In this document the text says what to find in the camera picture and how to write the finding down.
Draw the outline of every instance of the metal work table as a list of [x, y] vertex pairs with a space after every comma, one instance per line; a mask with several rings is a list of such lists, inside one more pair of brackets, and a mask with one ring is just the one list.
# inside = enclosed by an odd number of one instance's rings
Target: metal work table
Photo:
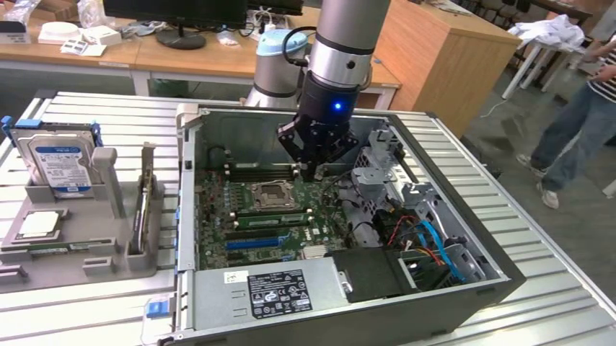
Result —
[[[178, 99], [68, 92], [38, 96], [23, 118], [82, 123], [96, 120], [102, 124], [103, 142], [118, 149], [120, 181], [138, 178], [143, 142], [158, 145], [155, 170], [166, 185], [159, 271], [151, 278], [0, 295], [0, 345], [140, 345], [142, 333], [150, 336], [171, 331], [171, 319], [149, 322], [142, 330], [142, 318], [147, 300], [174, 290]], [[612, 345], [612, 302], [441, 122], [422, 113], [406, 113], [401, 119], [528, 278], [501, 304], [480, 311], [452, 334], [408, 346]], [[28, 180], [7, 140], [0, 145], [0, 163], [2, 238], [26, 197], [23, 185]]]

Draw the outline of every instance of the computer monitor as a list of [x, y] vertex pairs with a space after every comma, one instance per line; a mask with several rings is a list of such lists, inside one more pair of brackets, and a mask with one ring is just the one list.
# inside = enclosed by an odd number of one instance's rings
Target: computer monitor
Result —
[[249, 0], [249, 8], [271, 9], [271, 13], [301, 16], [301, 9], [305, 5], [304, 0]]
[[185, 25], [242, 29], [246, 26], [247, 0], [104, 0], [106, 14], [138, 20], [161, 20], [178, 26], [165, 30], [157, 39], [177, 49], [205, 46], [205, 38], [186, 32]]

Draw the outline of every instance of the power supply label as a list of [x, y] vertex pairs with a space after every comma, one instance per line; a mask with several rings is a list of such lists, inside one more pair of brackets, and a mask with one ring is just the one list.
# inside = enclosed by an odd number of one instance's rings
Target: power supply label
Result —
[[312, 310], [309, 287], [301, 270], [249, 276], [249, 292], [255, 319]]
[[38, 146], [40, 168], [50, 186], [62, 192], [83, 192], [91, 189], [88, 169], [79, 160], [82, 149], [76, 146]]

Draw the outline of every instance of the jeans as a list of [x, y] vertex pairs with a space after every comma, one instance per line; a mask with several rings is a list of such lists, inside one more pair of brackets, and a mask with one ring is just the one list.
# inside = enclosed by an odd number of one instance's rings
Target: jeans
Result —
[[[580, 133], [572, 148], [559, 157], [567, 144]], [[616, 134], [616, 103], [587, 85], [563, 108], [532, 153], [531, 165], [548, 169], [541, 184], [559, 191], [581, 173], [591, 157]]]

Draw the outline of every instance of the hard drive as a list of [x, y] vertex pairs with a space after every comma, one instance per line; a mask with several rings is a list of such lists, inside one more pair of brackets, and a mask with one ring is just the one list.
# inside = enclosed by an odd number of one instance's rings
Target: hard drive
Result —
[[92, 197], [92, 185], [102, 184], [91, 165], [102, 146], [99, 125], [20, 120], [10, 132], [32, 184], [48, 185], [56, 198]]

